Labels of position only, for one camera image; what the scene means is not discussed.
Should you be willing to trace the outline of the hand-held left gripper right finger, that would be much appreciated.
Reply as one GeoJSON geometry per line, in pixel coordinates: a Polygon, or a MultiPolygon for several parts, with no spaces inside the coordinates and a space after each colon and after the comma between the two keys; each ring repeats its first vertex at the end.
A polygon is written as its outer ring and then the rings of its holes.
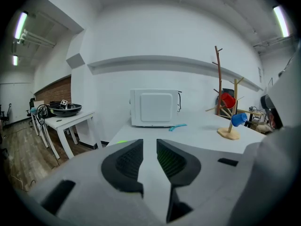
{"type": "Polygon", "coordinates": [[[174,226],[226,226],[233,208],[227,184],[239,153],[157,139],[157,160],[171,184],[166,222],[174,226]]]}

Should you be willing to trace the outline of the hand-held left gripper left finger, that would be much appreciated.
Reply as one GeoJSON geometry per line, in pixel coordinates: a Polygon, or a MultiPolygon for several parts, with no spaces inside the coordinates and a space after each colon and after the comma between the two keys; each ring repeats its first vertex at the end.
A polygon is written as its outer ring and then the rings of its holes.
{"type": "Polygon", "coordinates": [[[74,226],[159,226],[138,181],[143,140],[74,156],[29,195],[59,222],[74,226]]]}

